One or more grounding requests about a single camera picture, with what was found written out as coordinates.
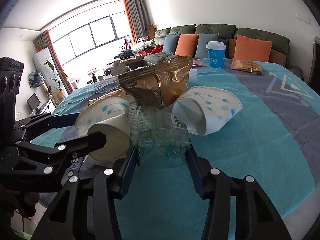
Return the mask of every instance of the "red box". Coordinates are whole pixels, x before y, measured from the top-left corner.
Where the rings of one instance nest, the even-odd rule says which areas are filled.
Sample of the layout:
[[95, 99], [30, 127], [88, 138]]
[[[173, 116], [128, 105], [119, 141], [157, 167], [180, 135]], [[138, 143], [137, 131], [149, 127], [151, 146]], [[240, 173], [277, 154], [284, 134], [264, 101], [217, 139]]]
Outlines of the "red box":
[[141, 53], [141, 54], [148, 54], [148, 53], [152, 52], [153, 49], [154, 49], [154, 48], [148, 49], [148, 50], [145, 50], [145, 51], [144, 51], [144, 50], [140, 50], [139, 53]]

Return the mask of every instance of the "white tile floor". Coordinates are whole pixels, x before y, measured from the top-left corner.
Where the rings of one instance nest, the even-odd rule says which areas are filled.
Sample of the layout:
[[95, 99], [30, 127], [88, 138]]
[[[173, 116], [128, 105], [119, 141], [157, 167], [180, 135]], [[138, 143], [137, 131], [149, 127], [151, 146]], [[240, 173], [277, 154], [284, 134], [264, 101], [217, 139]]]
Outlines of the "white tile floor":
[[[47, 209], [42, 205], [40, 205], [39, 203], [36, 204], [36, 214], [33, 217], [30, 217], [30, 220], [26, 218], [23, 219], [24, 231], [26, 233], [28, 233], [29, 235], [33, 234], [33, 232], [36, 229], [36, 226], [38, 225], [40, 219], [42, 218], [46, 210]], [[23, 230], [22, 217], [16, 212], [14, 213], [14, 216], [11, 219], [11, 228], [18, 232]]]

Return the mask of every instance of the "window frame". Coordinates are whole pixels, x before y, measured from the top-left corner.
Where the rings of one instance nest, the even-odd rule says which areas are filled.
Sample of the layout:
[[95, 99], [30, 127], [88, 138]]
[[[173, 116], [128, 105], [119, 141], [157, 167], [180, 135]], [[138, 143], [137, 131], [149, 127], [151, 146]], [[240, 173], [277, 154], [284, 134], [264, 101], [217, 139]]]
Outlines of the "window frame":
[[[114, 25], [113, 20], [112, 20], [112, 16], [115, 15], [115, 14], [111, 14], [111, 15], [102, 17], [102, 18], [100, 18], [100, 19], [94, 20], [94, 21], [92, 21], [92, 22], [89, 22], [89, 23], [87, 23], [87, 24], [85, 24], [85, 25], [82, 25], [82, 26], [80, 26], [79, 28], [74, 29], [73, 31], [67, 33], [66, 35], [64, 35], [64, 36], [60, 37], [59, 39], [57, 39], [56, 41], [54, 41], [53, 44], [56, 43], [57, 41], [61, 40], [62, 38], [68, 36], [68, 38], [69, 38], [69, 40], [70, 40], [70, 43], [71, 43], [72, 51], [73, 51], [73, 53], [74, 53], [74, 55], [75, 55], [74, 58], [72, 58], [71, 60], [67, 61], [66, 63], [63, 63], [62, 66], [65, 65], [65, 64], [67, 64], [67, 63], [69, 63], [70, 61], [74, 60], [74, 59], [77, 58], [77, 57], [81, 57], [82, 55], [84, 55], [84, 54], [86, 54], [86, 53], [88, 53], [88, 52], [90, 52], [90, 51], [92, 51], [92, 50], [94, 50], [94, 49], [97, 49], [97, 48], [102, 47], [102, 46], [104, 46], [104, 45], [106, 45], [106, 44], [109, 44], [109, 43], [111, 43], [111, 42], [118, 41], [118, 40], [124, 39], [125, 37], [128, 37], [130, 34], [128, 34], [128, 35], [126, 35], [126, 36], [123, 36], [123, 37], [118, 37], [117, 32], [116, 32], [115, 25]], [[97, 46], [97, 45], [96, 45], [96, 42], [95, 42], [95, 40], [94, 40], [93, 34], [92, 34], [92, 30], [91, 30], [90, 24], [91, 24], [91, 23], [94, 23], [94, 22], [97, 22], [97, 21], [99, 21], [99, 20], [108, 18], [108, 17], [110, 17], [110, 22], [111, 22], [111, 26], [112, 26], [113, 32], [114, 32], [114, 34], [115, 34], [115, 39], [114, 39], [114, 40], [111, 40], [111, 41], [108, 41], [108, 42], [105, 42], [105, 43]], [[76, 30], [78, 30], [78, 29], [80, 29], [80, 28], [82, 28], [82, 27], [85, 27], [85, 26], [87, 26], [87, 25], [89, 26], [89, 29], [90, 29], [91, 37], [92, 37], [92, 40], [93, 40], [93, 43], [94, 43], [94, 48], [89, 49], [89, 50], [85, 51], [84, 53], [81, 53], [81, 54], [79, 54], [78, 56], [76, 56], [76, 53], [75, 53], [75, 51], [74, 51], [74, 49], [73, 49], [72, 42], [71, 42], [71, 39], [70, 39], [69, 34], [72, 33], [72, 32], [74, 32], [74, 31], [76, 31]]]

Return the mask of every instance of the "paper cup with blue dots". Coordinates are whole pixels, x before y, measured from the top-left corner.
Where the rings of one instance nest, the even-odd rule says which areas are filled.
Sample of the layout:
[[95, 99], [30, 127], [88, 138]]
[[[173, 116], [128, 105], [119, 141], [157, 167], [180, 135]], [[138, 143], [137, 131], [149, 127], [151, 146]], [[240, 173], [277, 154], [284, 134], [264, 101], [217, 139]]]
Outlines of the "paper cup with blue dots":
[[240, 100], [231, 92], [196, 86], [176, 100], [172, 113], [187, 125], [189, 133], [203, 136], [219, 131], [241, 109]]
[[76, 119], [78, 136], [102, 132], [107, 137], [103, 148], [90, 152], [97, 161], [115, 162], [125, 157], [130, 146], [129, 101], [110, 95], [85, 108]]

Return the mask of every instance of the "blue cup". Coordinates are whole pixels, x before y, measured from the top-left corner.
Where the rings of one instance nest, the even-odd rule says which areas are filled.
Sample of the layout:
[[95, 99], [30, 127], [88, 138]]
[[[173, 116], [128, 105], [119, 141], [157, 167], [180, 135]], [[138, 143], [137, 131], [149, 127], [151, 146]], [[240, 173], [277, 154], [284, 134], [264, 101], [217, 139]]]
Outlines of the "blue cup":
[[207, 44], [210, 67], [223, 68], [226, 57], [226, 46], [223, 42], [209, 41]]

